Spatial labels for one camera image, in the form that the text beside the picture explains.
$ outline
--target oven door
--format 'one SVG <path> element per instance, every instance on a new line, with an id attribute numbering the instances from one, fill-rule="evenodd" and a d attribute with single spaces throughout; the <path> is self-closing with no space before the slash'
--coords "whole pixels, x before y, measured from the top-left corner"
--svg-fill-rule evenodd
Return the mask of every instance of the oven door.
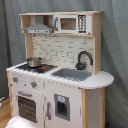
<path id="1" fill-rule="evenodd" d="M 55 15 L 55 33 L 78 33 L 77 15 Z"/>
<path id="2" fill-rule="evenodd" d="M 13 116 L 29 120 L 36 128 L 44 128 L 43 94 L 12 86 Z"/>

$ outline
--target cabinet door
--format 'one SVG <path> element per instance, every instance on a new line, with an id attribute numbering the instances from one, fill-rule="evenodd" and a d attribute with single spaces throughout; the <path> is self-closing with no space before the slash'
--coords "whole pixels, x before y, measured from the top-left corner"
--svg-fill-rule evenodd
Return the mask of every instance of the cabinet door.
<path id="1" fill-rule="evenodd" d="M 59 83 L 45 83 L 46 128 L 82 128 L 81 92 Z"/>

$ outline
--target gray curtain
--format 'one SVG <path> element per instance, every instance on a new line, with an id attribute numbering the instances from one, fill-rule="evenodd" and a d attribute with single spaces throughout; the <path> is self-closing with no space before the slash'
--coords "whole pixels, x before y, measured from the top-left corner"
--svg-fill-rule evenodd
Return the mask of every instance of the gray curtain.
<path id="1" fill-rule="evenodd" d="M 4 1 L 0 0 L 0 98 L 5 96 L 8 98 L 8 83 L 6 68 L 10 64 L 7 52 L 7 28 Z"/>
<path id="2" fill-rule="evenodd" d="M 12 64 L 25 60 L 20 13 L 101 10 L 102 70 L 114 83 L 106 88 L 106 121 L 128 127 L 128 0 L 5 0 Z"/>

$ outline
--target oven knob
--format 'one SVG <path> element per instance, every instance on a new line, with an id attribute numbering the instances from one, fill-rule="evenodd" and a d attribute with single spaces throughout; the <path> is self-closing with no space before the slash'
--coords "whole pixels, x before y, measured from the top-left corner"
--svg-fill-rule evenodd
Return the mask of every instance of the oven knob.
<path id="1" fill-rule="evenodd" d="M 14 82 L 14 83 L 17 83 L 17 82 L 18 82 L 18 78 L 17 78 L 17 77 L 14 77 L 14 78 L 13 78 L 13 82 Z"/>
<path id="2" fill-rule="evenodd" d="M 31 85 L 32 85 L 32 88 L 36 88 L 37 86 L 36 82 L 32 82 Z"/>

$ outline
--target oven window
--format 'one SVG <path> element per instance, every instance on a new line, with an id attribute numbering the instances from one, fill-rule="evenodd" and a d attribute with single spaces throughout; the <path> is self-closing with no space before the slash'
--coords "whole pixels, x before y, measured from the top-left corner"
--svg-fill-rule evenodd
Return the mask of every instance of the oven window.
<path id="1" fill-rule="evenodd" d="M 76 30 L 75 18 L 61 18 L 60 24 L 61 24 L 61 30 Z"/>
<path id="2" fill-rule="evenodd" d="M 37 123 L 36 103 L 33 100 L 18 96 L 19 115 L 29 121 Z"/>

